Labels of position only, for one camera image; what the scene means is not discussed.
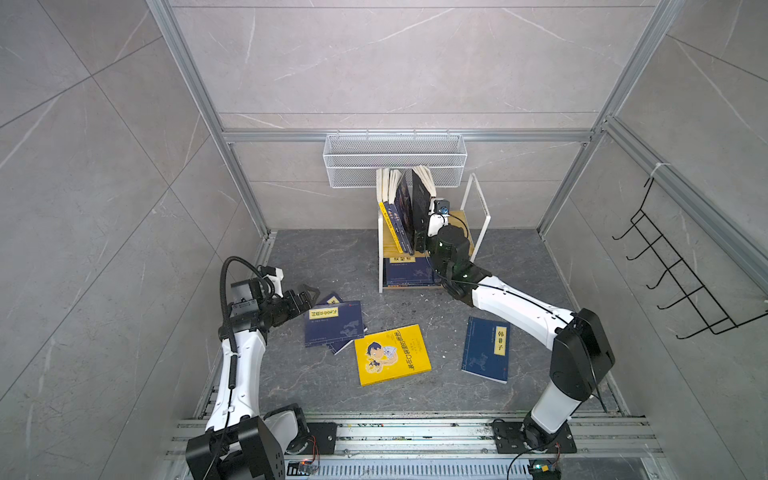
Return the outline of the black book white characters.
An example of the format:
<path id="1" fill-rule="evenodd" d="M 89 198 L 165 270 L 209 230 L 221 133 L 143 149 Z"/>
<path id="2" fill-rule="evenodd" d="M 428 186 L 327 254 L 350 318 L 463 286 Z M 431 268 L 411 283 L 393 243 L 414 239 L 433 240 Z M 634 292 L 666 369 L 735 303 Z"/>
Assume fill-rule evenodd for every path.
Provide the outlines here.
<path id="1" fill-rule="evenodd" d="M 419 165 L 412 169 L 412 190 L 414 250 L 423 253 L 427 249 L 430 208 L 437 197 L 437 188 L 427 166 Z"/>

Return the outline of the purple portrait book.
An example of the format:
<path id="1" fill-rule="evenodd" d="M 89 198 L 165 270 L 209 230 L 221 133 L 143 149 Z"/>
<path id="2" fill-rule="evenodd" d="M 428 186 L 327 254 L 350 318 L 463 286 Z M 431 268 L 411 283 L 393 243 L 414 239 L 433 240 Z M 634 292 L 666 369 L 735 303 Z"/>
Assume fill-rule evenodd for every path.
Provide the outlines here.
<path id="1" fill-rule="evenodd" d="M 394 208 L 398 221 L 396 226 L 400 246 L 406 255 L 413 255 L 415 248 L 411 195 L 406 176 L 400 170 L 390 170 L 388 201 Z"/>
<path id="2" fill-rule="evenodd" d="M 415 250 L 412 203 L 406 177 L 397 169 L 384 168 L 381 173 L 381 200 L 392 226 L 398 251 L 413 255 Z"/>

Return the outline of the navy book yellow label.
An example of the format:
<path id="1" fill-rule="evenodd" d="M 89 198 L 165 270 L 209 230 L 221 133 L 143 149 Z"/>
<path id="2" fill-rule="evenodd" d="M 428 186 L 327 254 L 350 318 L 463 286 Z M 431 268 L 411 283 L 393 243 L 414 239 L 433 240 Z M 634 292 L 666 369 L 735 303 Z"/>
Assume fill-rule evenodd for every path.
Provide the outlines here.
<path id="1" fill-rule="evenodd" d="M 394 257 L 384 261 L 386 287 L 432 287 L 438 279 L 428 257 Z"/>

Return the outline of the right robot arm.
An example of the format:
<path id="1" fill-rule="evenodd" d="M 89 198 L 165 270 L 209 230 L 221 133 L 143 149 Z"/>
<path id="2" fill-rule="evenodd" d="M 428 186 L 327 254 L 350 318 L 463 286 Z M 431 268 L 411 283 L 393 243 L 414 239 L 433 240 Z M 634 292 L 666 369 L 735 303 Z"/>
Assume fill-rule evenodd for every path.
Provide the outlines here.
<path id="1" fill-rule="evenodd" d="M 462 227 L 446 225 L 426 240 L 433 270 L 456 300 L 490 312 L 541 342 L 551 352 L 549 383 L 520 428 L 525 448 L 543 452 L 616 363 L 599 316 L 555 307 L 525 294 L 470 260 Z"/>

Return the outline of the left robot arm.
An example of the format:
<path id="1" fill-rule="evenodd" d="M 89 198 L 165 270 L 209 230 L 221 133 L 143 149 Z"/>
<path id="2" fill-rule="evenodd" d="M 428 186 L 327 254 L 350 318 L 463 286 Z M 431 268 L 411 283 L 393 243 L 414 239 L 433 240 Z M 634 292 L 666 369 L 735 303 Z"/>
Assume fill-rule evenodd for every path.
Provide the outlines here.
<path id="1" fill-rule="evenodd" d="M 194 479 L 284 479 L 285 456 L 317 445 L 301 407 L 293 403 L 260 411 L 259 387 L 269 331 L 307 312 L 319 292 L 283 290 L 283 272 L 258 268 L 258 278 L 231 285 L 227 320 L 219 329 L 222 371 L 214 409 L 204 432 L 187 442 L 185 460 Z"/>

